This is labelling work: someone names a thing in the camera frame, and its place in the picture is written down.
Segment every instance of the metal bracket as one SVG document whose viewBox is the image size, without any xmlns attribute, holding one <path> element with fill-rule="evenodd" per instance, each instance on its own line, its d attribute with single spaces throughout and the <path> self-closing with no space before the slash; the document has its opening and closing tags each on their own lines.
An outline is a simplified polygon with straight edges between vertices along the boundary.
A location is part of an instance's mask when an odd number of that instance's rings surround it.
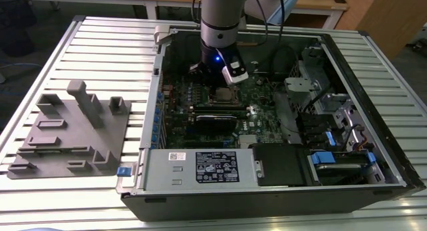
<svg viewBox="0 0 427 231">
<path fill-rule="evenodd" d="M 259 179 L 265 177 L 263 163 L 258 160 L 255 161 L 255 173 Z"/>
<path fill-rule="evenodd" d="M 294 103 L 303 103 L 310 92 L 315 90 L 313 82 L 303 77 L 289 77 L 285 84 L 289 97 Z"/>
<path fill-rule="evenodd" d="M 157 45 L 165 44 L 167 41 L 170 41 L 170 25 L 158 25 L 154 30 L 154 42 Z"/>
</svg>

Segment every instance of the cable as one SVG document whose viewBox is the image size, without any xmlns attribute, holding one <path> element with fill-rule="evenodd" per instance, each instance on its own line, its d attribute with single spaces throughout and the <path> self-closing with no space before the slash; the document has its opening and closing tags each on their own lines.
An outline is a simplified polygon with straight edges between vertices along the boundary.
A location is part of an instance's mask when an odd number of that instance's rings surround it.
<svg viewBox="0 0 427 231">
<path fill-rule="evenodd" d="M 342 143 L 341 153 L 349 153 L 349 152 L 346 152 L 347 142 L 349 142 L 350 136 L 353 135 L 353 131 L 354 131 L 354 129 L 355 129 L 358 126 L 362 126 L 362 125 L 361 125 L 359 123 L 355 123 L 355 124 L 350 127 L 347 136 L 346 136 L 346 138 L 345 138 L 345 142 Z"/>
<path fill-rule="evenodd" d="M 286 129 L 290 130 L 291 132 L 298 133 L 298 134 L 301 134 L 301 135 L 305 134 L 303 132 L 294 131 L 293 129 L 290 129 L 290 128 L 289 128 L 287 126 L 285 126 L 285 125 L 283 125 L 283 128 L 286 128 Z"/>
<path fill-rule="evenodd" d="M 269 24 L 267 24 L 267 18 L 266 18 L 266 13 L 265 13 L 265 9 L 263 9 L 263 6 L 262 6 L 262 3 L 261 3 L 261 0 L 255 0 L 257 3 L 258 3 L 258 7 L 261 9 L 261 13 L 262 13 L 262 18 L 263 18 L 263 21 L 265 21 L 265 25 L 266 25 L 266 38 L 262 42 L 259 42 L 257 44 L 257 46 L 261 46 L 263 45 L 266 42 L 267 42 L 267 39 L 269 39 Z"/>
<path fill-rule="evenodd" d="M 358 146 L 355 147 L 355 149 L 353 151 L 359 151 L 364 147 L 364 145 L 366 145 L 369 143 L 369 137 L 364 134 L 364 131 L 361 131 L 361 136 L 364 137 L 364 141 L 362 143 L 358 144 Z"/>
<path fill-rule="evenodd" d="M 5 69 L 11 66 L 38 66 L 39 68 L 43 68 L 43 66 L 37 63 L 11 63 L 9 65 L 2 66 L 0 69 Z"/>
<path fill-rule="evenodd" d="M 281 0 L 281 10 L 282 10 L 282 23 L 281 23 L 281 30 L 279 30 L 279 38 L 278 38 L 278 44 L 282 40 L 282 34 L 283 34 L 283 25 L 286 22 L 286 6 L 285 6 L 285 0 Z"/>
<path fill-rule="evenodd" d="M 302 112 L 305 113 L 306 110 L 309 109 L 309 107 L 311 105 L 314 105 L 314 103 L 326 95 L 327 91 L 330 90 L 330 88 L 333 87 L 333 84 L 330 83 L 326 88 L 319 92 L 319 94 L 317 95 L 317 97 L 314 97 L 314 99 L 309 102 L 309 104 L 306 105 L 306 107 L 303 108 Z"/>
<path fill-rule="evenodd" d="M 195 17 L 195 3 L 197 3 L 197 0 L 193 0 L 193 3 L 191 3 L 191 18 L 193 18 L 193 21 L 198 24 L 201 24 L 201 20 L 197 19 Z"/>
<path fill-rule="evenodd" d="M 281 119 L 279 119 L 279 123 L 281 123 L 281 127 L 286 128 L 286 129 L 290 130 L 291 132 L 298 133 L 298 134 L 301 134 L 301 135 L 305 134 L 303 132 L 298 132 L 298 131 L 290 129 L 290 128 L 282 123 L 282 120 L 281 120 Z"/>
<path fill-rule="evenodd" d="M 278 53 L 282 49 L 287 49 L 293 52 L 293 54 L 295 56 L 295 65 L 297 66 L 299 65 L 298 64 L 299 63 L 299 54 L 297 53 L 295 49 L 287 43 L 282 43 L 281 45 L 277 45 L 277 47 L 271 51 L 271 54 L 269 55 L 269 72 L 271 74 L 275 73 L 275 60 L 277 60 Z"/>
</svg>

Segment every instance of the power supply label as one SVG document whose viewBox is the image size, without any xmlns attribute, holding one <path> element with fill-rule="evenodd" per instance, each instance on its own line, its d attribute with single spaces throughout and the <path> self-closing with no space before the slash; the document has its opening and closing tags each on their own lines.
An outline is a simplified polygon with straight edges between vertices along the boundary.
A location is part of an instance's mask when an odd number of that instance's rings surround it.
<svg viewBox="0 0 427 231">
<path fill-rule="evenodd" d="M 197 152 L 195 173 L 199 184 L 239 182 L 237 152 Z"/>
</svg>

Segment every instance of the blue latch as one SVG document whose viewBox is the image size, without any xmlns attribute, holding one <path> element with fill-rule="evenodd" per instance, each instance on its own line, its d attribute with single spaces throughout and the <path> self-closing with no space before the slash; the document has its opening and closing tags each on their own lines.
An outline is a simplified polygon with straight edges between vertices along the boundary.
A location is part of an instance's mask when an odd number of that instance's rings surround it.
<svg viewBox="0 0 427 231">
<path fill-rule="evenodd" d="M 335 164 L 333 152 L 315 152 L 311 155 L 313 164 Z"/>
<path fill-rule="evenodd" d="M 163 93 L 158 92 L 158 100 L 162 101 L 163 100 Z"/>
<path fill-rule="evenodd" d="M 326 133 L 326 136 L 327 136 L 327 139 L 329 139 L 329 143 L 331 144 L 331 146 L 335 146 L 337 143 L 335 143 L 335 140 L 334 140 L 333 133 L 330 131 L 327 131 L 325 133 Z"/>
<path fill-rule="evenodd" d="M 133 168 L 131 167 L 119 167 L 117 175 L 118 175 L 118 177 L 131 177 L 133 176 Z"/>
<path fill-rule="evenodd" d="M 368 159 L 369 159 L 369 163 L 374 164 L 377 162 L 377 158 L 376 158 L 374 153 L 369 152 L 366 156 L 368 156 Z"/>
</svg>

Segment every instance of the slotted metal surface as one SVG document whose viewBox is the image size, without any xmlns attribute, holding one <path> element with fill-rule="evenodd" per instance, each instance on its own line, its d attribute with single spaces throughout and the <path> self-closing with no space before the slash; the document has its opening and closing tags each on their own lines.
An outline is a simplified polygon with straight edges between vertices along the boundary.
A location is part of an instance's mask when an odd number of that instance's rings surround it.
<svg viewBox="0 0 427 231">
<path fill-rule="evenodd" d="M 71 79 L 87 81 L 99 99 L 122 96 L 133 101 L 122 161 L 138 160 L 145 112 L 154 68 L 154 32 L 159 24 L 194 26 L 190 22 L 87 17 L 74 22 L 62 41 L 41 87 L 25 101 L 22 115 L 2 135 L 7 139 L 0 153 L 0 230 L 57 228 L 61 230 L 414 230 L 427 226 L 427 191 L 400 200 L 382 201 L 349 214 L 213 220 L 209 222 L 141 222 L 115 191 L 118 177 L 79 177 L 10 180 L 7 170 L 18 148 L 37 120 L 35 100 L 41 94 L 66 92 Z M 390 66 L 370 39 L 355 31 L 287 28 L 291 32 L 329 33 L 355 72 L 359 82 L 414 164 L 427 179 L 426 106 Z M 133 185 L 133 179 L 125 180 Z"/>
</svg>

